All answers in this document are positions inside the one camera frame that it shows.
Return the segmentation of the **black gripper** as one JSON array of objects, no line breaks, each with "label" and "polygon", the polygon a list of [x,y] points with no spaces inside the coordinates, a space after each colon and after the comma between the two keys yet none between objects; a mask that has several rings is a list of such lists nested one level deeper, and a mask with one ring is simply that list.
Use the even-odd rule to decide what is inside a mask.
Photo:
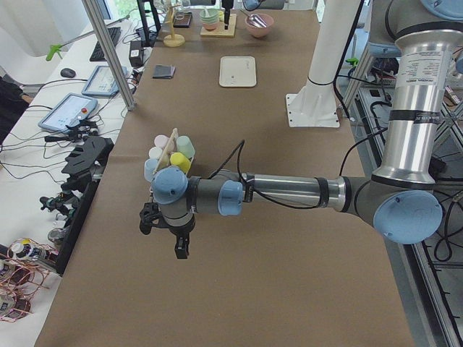
[{"label": "black gripper", "polygon": [[189,257],[189,237],[195,227],[195,215],[187,213],[180,218],[163,217],[168,224],[168,229],[176,237],[174,247],[175,255],[178,260],[186,260]]}]

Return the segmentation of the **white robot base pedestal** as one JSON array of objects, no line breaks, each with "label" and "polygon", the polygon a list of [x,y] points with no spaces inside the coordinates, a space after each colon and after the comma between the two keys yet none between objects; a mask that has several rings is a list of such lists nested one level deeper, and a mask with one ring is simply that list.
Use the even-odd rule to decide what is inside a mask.
[{"label": "white robot base pedestal", "polygon": [[361,1],[326,2],[307,82],[286,95],[290,127],[339,127],[333,83],[361,11]]}]

